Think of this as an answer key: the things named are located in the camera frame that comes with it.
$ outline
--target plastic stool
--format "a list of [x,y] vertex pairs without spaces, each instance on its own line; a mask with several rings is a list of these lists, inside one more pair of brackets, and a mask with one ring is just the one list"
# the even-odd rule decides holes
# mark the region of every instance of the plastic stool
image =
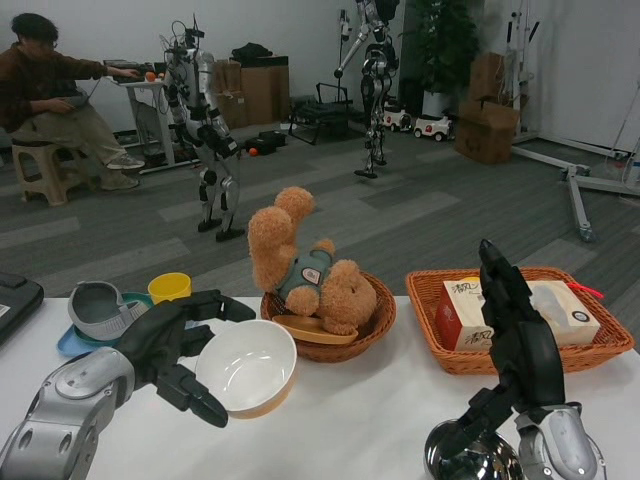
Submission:
[[[60,165],[58,152],[63,149],[71,152],[75,168]],[[32,193],[42,193],[47,197],[50,206],[57,207],[69,201],[67,191],[73,187],[86,183],[91,190],[94,190],[83,159],[77,150],[50,142],[13,140],[12,152],[16,175],[23,192],[22,200],[25,202],[30,199]],[[31,157],[35,160],[39,173],[26,174],[22,163],[25,157]]]

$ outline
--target white bowl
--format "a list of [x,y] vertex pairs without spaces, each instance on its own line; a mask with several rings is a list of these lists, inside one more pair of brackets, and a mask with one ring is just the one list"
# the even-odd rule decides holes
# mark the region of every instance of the white bowl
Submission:
[[256,418],[280,405],[293,386],[296,344],[267,320],[238,323],[212,338],[196,378],[235,418]]

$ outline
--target white box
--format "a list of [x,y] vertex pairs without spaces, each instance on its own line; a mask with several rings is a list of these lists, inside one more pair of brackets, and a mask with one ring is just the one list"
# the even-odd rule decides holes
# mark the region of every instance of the white box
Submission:
[[[600,323],[562,281],[527,282],[531,303],[547,320],[558,346],[588,345]],[[436,324],[443,346],[456,351],[486,351],[493,329],[484,323],[480,280],[468,278],[443,282]]]

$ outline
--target teddy bear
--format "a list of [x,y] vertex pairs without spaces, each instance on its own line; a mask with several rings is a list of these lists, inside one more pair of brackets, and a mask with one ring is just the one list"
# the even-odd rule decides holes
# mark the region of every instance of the teddy bear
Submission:
[[288,310],[315,316],[336,335],[352,335],[371,318],[377,295],[353,260],[334,263],[336,248],[329,239],[300,254],[296,234],[315,208],[311,193],[284,189],[273,206],[257,211],[249,222],[249,253],[258,288],[278,295]]

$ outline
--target sneaker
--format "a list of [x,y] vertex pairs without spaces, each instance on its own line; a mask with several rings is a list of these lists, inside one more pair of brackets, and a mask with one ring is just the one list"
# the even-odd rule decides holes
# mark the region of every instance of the sneaker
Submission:
[[100,188],[102,190],[128,190],[140,185],[140,182],[134,178],[129,178],[121,172],[106,172],[100,176]]
[[107,168],[111,170],[134,170],[144,167],[144,162],[132,157],[129,154],[122,155],[107,164]]

